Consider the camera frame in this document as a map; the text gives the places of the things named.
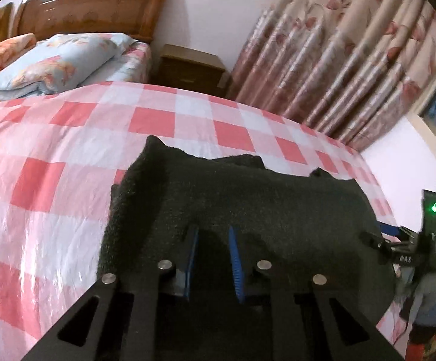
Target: curtain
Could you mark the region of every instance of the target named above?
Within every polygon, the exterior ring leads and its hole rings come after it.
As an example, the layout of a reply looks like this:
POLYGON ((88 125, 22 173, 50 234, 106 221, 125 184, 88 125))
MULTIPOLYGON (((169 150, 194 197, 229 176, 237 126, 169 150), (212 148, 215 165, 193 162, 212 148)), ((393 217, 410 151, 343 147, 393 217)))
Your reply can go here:
POLYGON ((277 0, 245 43, 227 97, 363 150, 435 73, 426 0, 277 0))

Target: wall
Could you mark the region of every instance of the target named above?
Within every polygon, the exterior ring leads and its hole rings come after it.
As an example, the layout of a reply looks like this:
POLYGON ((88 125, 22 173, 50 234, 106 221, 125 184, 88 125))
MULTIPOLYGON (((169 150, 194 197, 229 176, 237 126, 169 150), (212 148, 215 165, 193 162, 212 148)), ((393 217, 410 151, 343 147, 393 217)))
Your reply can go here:
POLYGON ((422 135, 405 117, 362 155, 397 223, 412 230, 421 229, 421 191, 436 191, 436 157, 422 135))
MULTIPOLYGON (((165 43, 216 54, 231 70, 253 25, 273 0, 166 0, 152 43, 157 56, 165 43)), ((21 0, 1 0, 0 6, 21 0)))

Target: triangular cutout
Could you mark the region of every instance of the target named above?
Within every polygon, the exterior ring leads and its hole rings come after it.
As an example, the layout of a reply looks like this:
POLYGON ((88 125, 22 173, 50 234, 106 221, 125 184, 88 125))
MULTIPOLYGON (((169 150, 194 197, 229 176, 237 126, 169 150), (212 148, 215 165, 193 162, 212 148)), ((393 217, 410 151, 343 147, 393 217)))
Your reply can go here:
POLYGON ((368 341, 370 336, 366 330, 351 316, 351 314, 335 298, 330 298, 330 306, 335 315, 341 340, 345 346, 368 341))
POLYGON ((99 299, 97 297, 90 298, 61 329, 58 333, 58 338, 76 346, 84 346, 98 304, 99 299))

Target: bed sheet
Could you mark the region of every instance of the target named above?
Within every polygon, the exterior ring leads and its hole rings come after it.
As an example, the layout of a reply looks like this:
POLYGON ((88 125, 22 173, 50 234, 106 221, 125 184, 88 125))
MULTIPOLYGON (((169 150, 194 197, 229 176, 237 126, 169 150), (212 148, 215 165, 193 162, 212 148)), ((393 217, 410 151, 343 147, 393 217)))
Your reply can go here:
MULTIPOLYGON (((195 156, 252 153, 276 172, 355 178, 379 221, 392 211, 355 150, 233 101, 103 82, 0 102, 0 361, 17 361, 94 283, 110 187, 147 135, 195 156)), ((397 307, 378 324, 392 341, 397 307)))
POLYGON ((113 57, 94 71, 80 86, 101 81, 147 83, 151 70, 151 48, 147 43, 135 42, 120 56, 113 57))

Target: red and white checkered fabric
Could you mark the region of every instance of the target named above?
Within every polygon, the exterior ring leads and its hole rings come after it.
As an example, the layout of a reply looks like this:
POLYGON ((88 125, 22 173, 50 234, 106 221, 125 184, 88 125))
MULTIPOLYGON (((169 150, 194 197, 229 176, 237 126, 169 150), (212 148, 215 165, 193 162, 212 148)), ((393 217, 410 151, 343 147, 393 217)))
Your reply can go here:
POLYGON ((249 106, 124 82, 0 102, 0 361, 20 359, 94 283, 111 184, 150 134, 195 156, 252 153, 276 172, 355 178, 395 224, 360 154, 249 106))

